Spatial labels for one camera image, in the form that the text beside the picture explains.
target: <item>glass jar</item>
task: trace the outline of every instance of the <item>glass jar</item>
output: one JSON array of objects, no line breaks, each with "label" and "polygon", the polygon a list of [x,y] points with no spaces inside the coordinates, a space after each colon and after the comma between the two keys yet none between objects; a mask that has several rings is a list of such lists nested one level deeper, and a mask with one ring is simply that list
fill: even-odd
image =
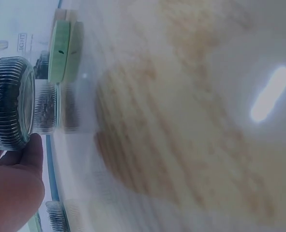
[{"label": "glass jar", "polygon": [[59,124],[59,90],[48,80],[35,80],[33,132],[51,134]]},{"label": "glass jar", "polygon": [[42,51],[34,66],[35,79],[48,79],[49,52]]},{"label": "glass jar", "polygon": [[21,150],[29,141],[34,93],[31,64],[23,57],[0,58],[0,150]]}]

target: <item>hand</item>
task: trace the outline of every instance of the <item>hand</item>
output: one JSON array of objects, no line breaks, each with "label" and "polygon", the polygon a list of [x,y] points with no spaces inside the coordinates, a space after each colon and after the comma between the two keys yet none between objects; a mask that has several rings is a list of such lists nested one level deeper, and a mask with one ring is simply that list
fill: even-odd
[{"label": "hand", "polygon": [[16,232],[36,213],[45,194],[42,171],[38,134],[22,151],[6,152],[0,159],[0,232]]}]

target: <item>glass container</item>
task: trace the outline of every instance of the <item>glass container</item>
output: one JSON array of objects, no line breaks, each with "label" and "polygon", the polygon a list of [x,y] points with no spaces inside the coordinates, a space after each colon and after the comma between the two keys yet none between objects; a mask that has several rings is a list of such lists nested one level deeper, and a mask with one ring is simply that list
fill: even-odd
[{"label": "glass container", "polygon": [[34,66],[35,79],[48,79],[49,52],[42,51]]},{"label": "glass container", "polygon": [[48,80],[35,80],[35,112],[33,132],[51,134],[59,124],[58,86]]},{"label": "glass container", "polygon": [[0,58],[0,150],[20,150],[30,139],[34,71],[23,57]]}]

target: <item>green lid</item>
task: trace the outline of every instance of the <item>green lid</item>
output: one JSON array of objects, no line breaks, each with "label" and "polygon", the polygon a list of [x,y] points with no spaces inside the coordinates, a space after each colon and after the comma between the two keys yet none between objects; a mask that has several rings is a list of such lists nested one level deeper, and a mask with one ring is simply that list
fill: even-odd
[{"label": "green lid", "polygon": [[70,22],[56,21],[50,48],[48,80],[59,83],[63,80],[70,39]]}]

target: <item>wooden surface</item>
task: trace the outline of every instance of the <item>wooden surface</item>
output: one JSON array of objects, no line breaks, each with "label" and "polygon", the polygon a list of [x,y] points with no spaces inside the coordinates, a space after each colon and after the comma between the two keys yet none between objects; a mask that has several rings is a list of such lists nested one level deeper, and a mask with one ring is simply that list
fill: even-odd
[{"label": "wooden surface", "polygon": [[72,231],[286,231],[286,88],[250,117],[286,65],[286,0],[65,6],[83,23],[53,136]]}]

